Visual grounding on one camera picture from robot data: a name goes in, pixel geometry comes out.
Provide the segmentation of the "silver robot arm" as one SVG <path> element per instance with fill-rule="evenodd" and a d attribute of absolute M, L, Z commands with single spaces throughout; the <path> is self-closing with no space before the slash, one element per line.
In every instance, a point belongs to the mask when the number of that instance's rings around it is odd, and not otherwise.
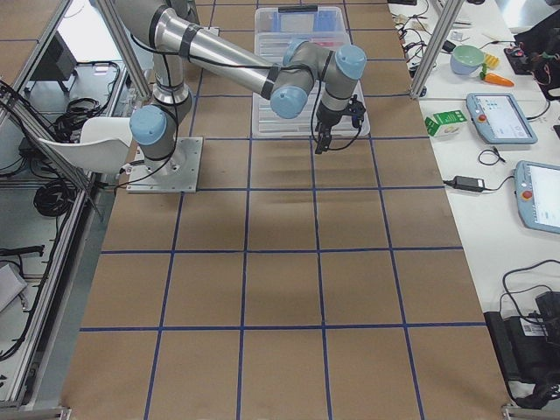
<path fill-rule="evenodd" d="M 118 1 L 115 7 L 131 36 L 152 52 L 230 79 L 268 100 L 283 119 L 299 116 L 313 87 L 323 86 L 310 120 L 318 154 L 331 150 L 332 129 L 343 117 L 362 129 L 366 109 L 354 90 L 367 58 L 356 45 L 333 51 L 297 39 L 274 64 L 183 19 L 166 1 Z"/>

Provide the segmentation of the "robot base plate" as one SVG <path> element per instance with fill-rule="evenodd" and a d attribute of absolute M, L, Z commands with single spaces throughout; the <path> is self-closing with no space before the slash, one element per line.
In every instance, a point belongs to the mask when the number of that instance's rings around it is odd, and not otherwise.
<path fill-rule="evenodd" d="M 154 173 L 162 163 L 146 160 L 139 146 L 136 147 L 135 160 L 143 160 L 134 165 L 125 186 L 129 193 L 196 193 L 200 160 L 204 139 L 180 137 L 171 159 Z"/>

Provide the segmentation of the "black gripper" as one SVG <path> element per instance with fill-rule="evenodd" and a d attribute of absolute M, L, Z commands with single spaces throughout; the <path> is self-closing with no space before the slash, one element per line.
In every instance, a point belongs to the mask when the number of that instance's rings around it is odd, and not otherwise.
<path fill-rule="evenodd" d="M 344 108 L 337 110 L 330 109 L 323 102 L 318 105 L 316 112 L 317 124 L 315 128 L 318 133 L 315 136 L 315 154 L 322 154 L 323 152 L 329 151 L 332 142 L 331 129 L 340 123 L 344 111 Z"/>

